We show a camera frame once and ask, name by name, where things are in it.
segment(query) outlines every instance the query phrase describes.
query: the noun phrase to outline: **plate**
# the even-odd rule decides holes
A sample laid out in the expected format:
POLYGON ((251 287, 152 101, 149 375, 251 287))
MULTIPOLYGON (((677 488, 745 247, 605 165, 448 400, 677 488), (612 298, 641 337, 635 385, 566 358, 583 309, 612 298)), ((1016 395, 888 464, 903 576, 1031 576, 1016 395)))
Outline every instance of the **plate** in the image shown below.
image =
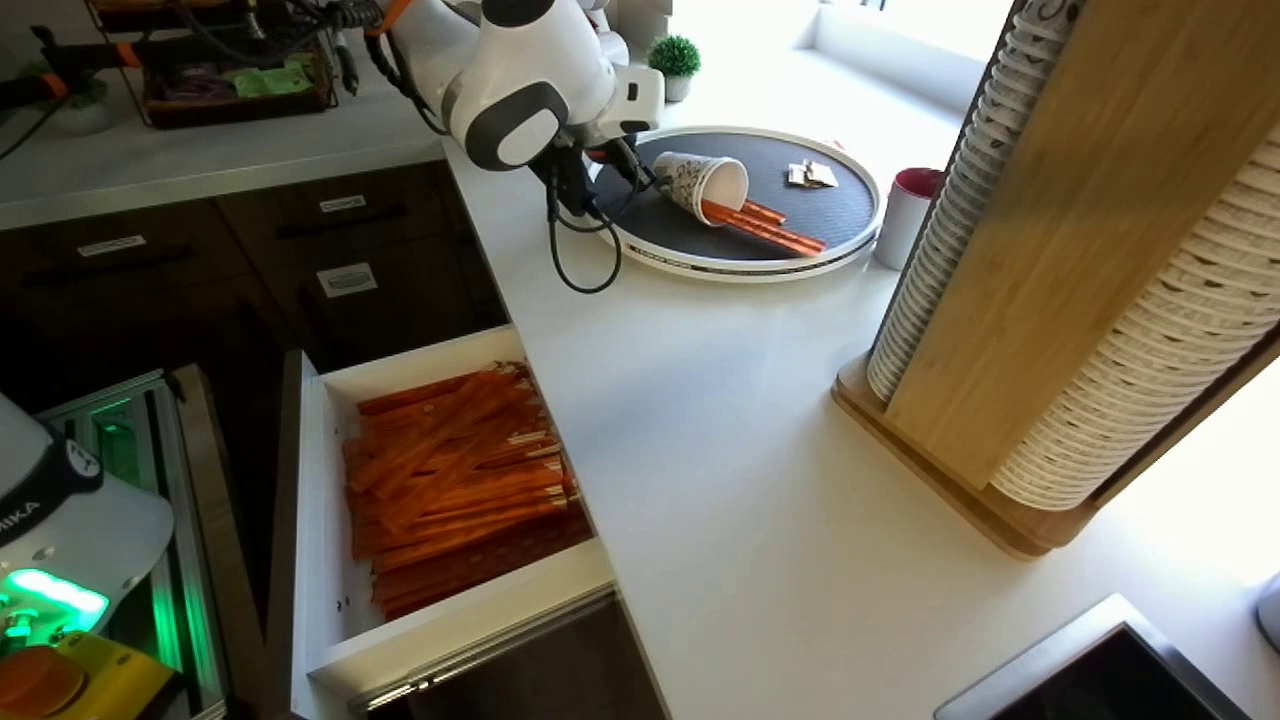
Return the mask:
POLYGON ((881 189, 862 165, 838 150, 769 133, 769 128, 671 128, 641 135, 641 160, 660 154, 737 156, 746 165, 751 199, 787 216, 787 227, 825 245, 816 257, 796 257, 769 239, 702 227, 656 189, 635 193, 612 169, 597 173, 597 203, 617 225, 624 253, 647 270, 719 280, 719 286, 779 286, 809 280, 872 253, 881 189), (837 173, 837 189, 787 189, 787 165, 820 160, 837 173))

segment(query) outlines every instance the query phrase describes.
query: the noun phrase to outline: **green light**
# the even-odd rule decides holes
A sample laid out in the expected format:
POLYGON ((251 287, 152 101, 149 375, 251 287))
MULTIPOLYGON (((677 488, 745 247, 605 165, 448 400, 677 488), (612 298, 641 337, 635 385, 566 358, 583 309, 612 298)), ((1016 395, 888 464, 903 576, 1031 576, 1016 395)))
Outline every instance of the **green light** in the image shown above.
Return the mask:
POLYGON ((69 632, 91 632, 109 597, 40 570, 17 570, 0 580, 0 632, 12 647, 55 645, 69 632))

